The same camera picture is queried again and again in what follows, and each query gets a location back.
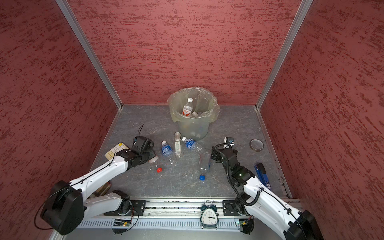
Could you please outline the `red label cola bottle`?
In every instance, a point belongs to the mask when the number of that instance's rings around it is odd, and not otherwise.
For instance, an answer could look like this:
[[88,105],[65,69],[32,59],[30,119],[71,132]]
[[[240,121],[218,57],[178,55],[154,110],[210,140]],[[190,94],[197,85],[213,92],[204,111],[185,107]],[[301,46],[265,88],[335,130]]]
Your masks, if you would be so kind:
[[154,168],[156,170],[157,173],[160,173],[163,171],[162,163],[161,163],[161,160],[158,156],[149,160],[149,163],[151,164],[152,168]]

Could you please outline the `red white label water bottle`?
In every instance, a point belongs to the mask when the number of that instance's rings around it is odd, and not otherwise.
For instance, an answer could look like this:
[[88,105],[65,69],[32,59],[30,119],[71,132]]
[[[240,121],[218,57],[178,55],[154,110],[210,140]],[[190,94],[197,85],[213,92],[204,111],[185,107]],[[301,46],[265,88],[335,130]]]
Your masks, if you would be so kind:
[[188,98],[187,103],[183,107],[183,116],[189,116],[193,111],[193,99]]

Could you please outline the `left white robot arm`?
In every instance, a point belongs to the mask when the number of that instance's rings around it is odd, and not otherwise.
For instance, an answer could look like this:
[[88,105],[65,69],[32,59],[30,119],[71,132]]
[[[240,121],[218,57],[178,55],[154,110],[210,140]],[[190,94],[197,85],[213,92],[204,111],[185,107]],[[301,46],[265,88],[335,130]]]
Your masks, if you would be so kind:
[[69,182],[59,181],[42,204],[39,216],[61,235],[75,230],[83,220],[112,212],[120,216],[133,215],[130,196],[115,190],[92,198],[91,195],[114,177],[158,159],[154,142],[136,136],[131,148],[114,153],[111,160],[86,175]]

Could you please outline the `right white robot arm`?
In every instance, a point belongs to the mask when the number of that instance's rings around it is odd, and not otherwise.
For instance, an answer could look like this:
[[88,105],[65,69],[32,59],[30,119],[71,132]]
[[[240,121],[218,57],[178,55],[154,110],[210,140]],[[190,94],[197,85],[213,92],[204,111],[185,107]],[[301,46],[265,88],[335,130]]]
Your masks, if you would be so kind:
[[241,212],[245,211],[260,220],[283,240],[324,238],[315,217],[309,211],[301,212],[275,195],[238,162],[237,156],[238,151],[230,144],[212,147],[211,157],[223,165]]

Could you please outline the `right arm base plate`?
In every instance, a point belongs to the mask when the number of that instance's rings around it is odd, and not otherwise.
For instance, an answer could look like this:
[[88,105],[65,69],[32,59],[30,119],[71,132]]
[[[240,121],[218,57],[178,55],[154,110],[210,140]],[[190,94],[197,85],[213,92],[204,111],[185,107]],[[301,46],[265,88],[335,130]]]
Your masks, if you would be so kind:
[[224,200],[223,213],[224,216],[248,216],[245,207],[238,200]]

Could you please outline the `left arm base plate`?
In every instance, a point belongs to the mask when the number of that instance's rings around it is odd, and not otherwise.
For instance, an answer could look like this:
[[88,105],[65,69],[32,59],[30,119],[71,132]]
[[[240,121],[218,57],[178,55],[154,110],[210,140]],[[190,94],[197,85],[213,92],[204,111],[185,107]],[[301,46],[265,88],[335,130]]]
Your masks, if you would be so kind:
[[118,216],[118,217],[125,217],[130,216],[132,213],[134,216],[142,216],[144,214],[144,210],[146,207],[146,200],[130,200],[131,208],[134,209],[133,211],[129,210],[126,214],[119,214],[118,211],[114,212],[106,212],[104,213],[104,216]]

